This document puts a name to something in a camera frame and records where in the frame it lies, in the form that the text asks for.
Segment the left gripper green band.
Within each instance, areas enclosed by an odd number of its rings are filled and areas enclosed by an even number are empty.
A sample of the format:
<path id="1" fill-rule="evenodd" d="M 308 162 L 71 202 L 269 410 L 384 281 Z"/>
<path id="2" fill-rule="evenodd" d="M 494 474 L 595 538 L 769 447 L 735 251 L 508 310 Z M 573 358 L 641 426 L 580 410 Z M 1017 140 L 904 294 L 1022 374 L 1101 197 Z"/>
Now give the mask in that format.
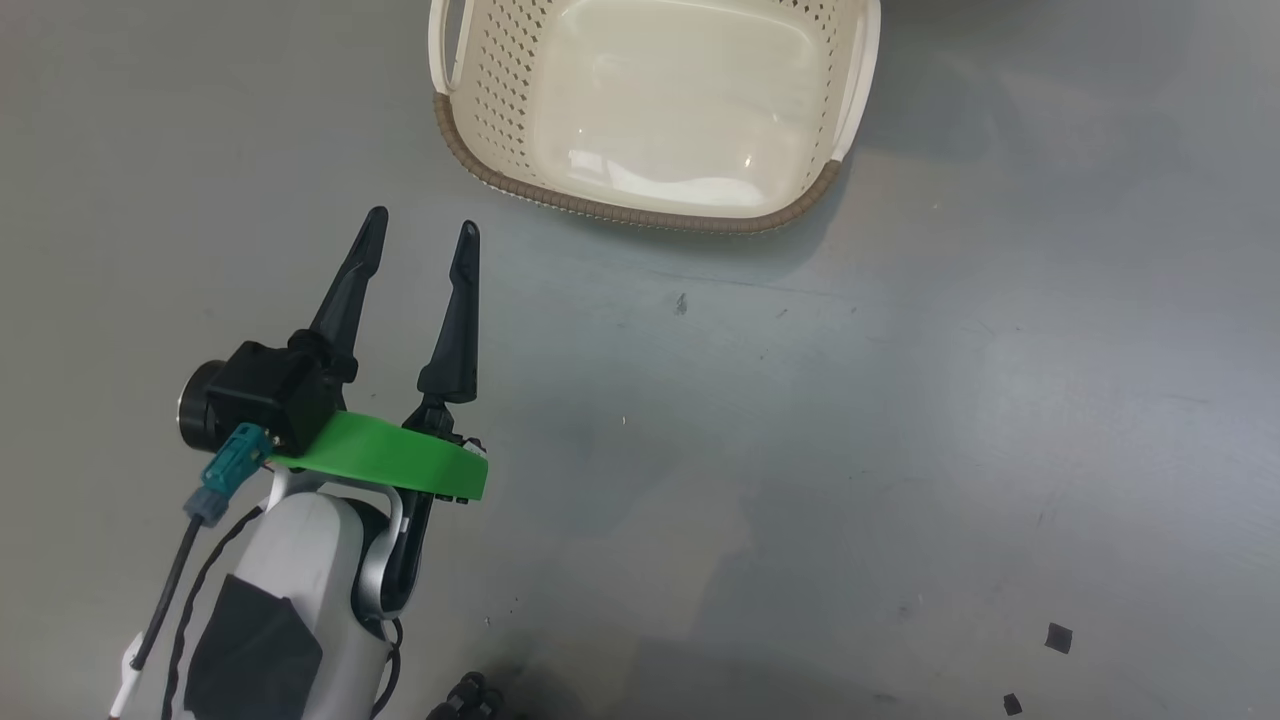
<path id="1" fill-rule="evenodd" d="M 334 281 L 308 327 L 288 347 L 316 359 L 326 380 L 344 386 L 358 373 L 355 343 L 369 282 L 381 263 L 389 213 L 369 210 Z M 443 404 L 477 397 L 480 229 L 466 220 L 451 263 L 451 299 L 417 391 Z M 364 552 L 355 583 L 358 593 L 413 591 L 433 501 L 483 498 L 489 464 L 476 439 L 436 437 L 358 413 L 338 411 L 303 454 L 276 452 L 268 505 L 316 492 L 326 483 L 389 498 L 390 519 Z"/>

